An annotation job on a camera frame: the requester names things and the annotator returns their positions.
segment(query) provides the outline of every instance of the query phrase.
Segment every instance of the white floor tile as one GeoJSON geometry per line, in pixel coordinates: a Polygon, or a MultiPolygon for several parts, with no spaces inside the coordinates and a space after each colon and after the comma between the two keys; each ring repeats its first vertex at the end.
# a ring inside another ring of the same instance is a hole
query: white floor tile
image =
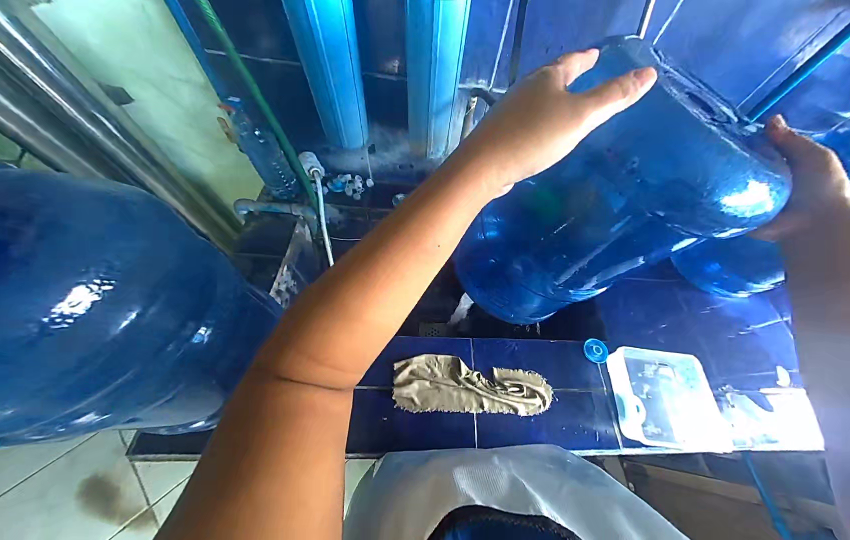
{"type": "Polygon", "coordinates": [[[125,443],[125,448],[131,446],[131,441],[135,438],[135,434],[137,432],[137,429],[119,429],[119,434],[121,434],[121,442],[125,443]]]}
{"type": "Polygon", "coordinates": [[[113,540],[151,540],[158,534],[158,521],[151,508],[132,520],[113,540]]]}
{"type": "Polygon", "coordinates": [[[345,513],[348,513],[348,504],[352,501],[355,488],[358,487],[361,477],[375,464],[373,459],[348,459],[345,460],[345,513]]]}
{"type": "Polygon", "coordinates": [[[83,435],[67,441],[0,448],[0,495],[89,437],[83,435]]]}
{"type": "Polygon", "coordinates": [[[197,461],[138,461],[135,468],[142,477],[144,492],[154,505],[182,480],[191,476],[197,461]]]}
{"type": "Polygon", "coordinates": [[[176,485],[165,497],[162,497],[158,502],[155,502],[154,510],[155,517],[158,518],[158,523],[163,524],[165,520],[168,519],[168,516],[171,514],[171,510],[175,508],[175,503],[178,502],[178,497],[182,496],[182,492],[185,491],[185,486],[188,485],[186,481],[183,481],[179,485],[176,485]]]}
{"type": "Polygon", "coordinates": [[[0,497],[0,540],[108,540],[146,508],[115,431],[96,434],[0,497]]]}

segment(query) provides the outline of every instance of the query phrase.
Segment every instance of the person's right hand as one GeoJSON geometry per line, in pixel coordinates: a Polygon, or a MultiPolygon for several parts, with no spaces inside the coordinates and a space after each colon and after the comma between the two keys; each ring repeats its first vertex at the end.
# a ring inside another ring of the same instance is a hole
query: person's right hand
{"type": "Polygon", "coordinates": [[[791,196],[781,213],[752,236],[782,240],[850,208],[850,180],[832,149],[795,133],[779,114],[768,121],[765,133],[791,168],[791,196]]]}

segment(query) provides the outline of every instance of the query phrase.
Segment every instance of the gray cloth rag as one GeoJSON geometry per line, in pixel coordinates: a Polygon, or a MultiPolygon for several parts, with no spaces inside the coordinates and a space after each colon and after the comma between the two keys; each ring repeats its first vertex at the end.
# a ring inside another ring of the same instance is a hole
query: gray cloth rag
{"type": "Polygon", "coordinates": [[[551,406],[551,387],[532,371],[493,368],[492,380],[457,356],[420,354],[394,365],[392,398],[410,412],[499,412],[531,416],[551,406]]]}

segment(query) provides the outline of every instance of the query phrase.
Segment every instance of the green hose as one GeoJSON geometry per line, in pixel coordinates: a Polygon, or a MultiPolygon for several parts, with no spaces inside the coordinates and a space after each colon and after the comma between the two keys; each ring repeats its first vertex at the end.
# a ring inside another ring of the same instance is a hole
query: green hose
{"type": "Polygon", "coordinates": [[[295,176],[298,177],[298,181],[305,188],[305,192],[308,193],[311,205],[317,209],[318,198],[315,196],[314,188],[311,186],[311,180],[308,178],[308,175],[305,174],[305,169],[302,168],[302,164],[298,160],[298,153],[295,152],[295,149],[291,146],[291,142],[288,141],[288,137],[285,135],[285,130],[282,129],[282,124],[279,123],[278,118],[275,117],[274,111],[271,110],[271,105],[269,105],[267,100],[264,99],[262,90],[258,88],[258,83],[255,82],[255,78],[251,76],[248,68],[245,67],[244,60],[241,59],[238,49],[235,48],[235,43],[232,43],[232,39],[228,36],[225,28],[221,25],[221,19],[219,19],[217,13],[215,13],[215,8],[212,7],[209,0],[194,1],[201,8],[202,14],[208,21],[209,26],[212,27],[212,30],[215,31],[215,34],[218,36],[221,44],[224,45],[225,54],[228,55],[228,60],[230,60],[235,69],[238,70],[241,80],[243,80],[245,85],[248,86],[248,90],[251,92],[252,98],[255,99],[255,103],[258,104],[258,107],[262,110],[262,113],[264,113],[264,117],[268,120],[268,125],[271,126],[271,130],[275,133],[278,145],[282,148],[285,158],[291,165],[291,170],[295,172],[295,176]]]}

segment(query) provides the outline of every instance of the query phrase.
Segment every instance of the plastic water bottle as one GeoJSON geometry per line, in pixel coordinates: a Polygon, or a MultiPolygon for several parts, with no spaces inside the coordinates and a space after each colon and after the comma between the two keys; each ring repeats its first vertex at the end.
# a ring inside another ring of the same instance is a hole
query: plastic water bottle
{"type": "MultiPolygon", "coordinates": [[[[850,134],[831,133],[821,142],[835,150],[850,178],[850,134]]],[[[749,237],[702,242],[671,262],[691,284],[719,296],[745,297],[785,282],[778,247],[749,237]]]]}
{"type": "Polygon", "coordinates": [[[486,312],[541,321],[642,264],[753,230],[787,200],[787,168],[764,137],[640,39],[604,41],[598,64],[570,90],[642,66],[655,67],[658,82],[641,101],[468,228],[455,271],[486,312]]]}
{"type": "Polygon", "coordinates": [[[280,311],[143,190],[0,171],[0,446],[212,428],[280,311]]]}

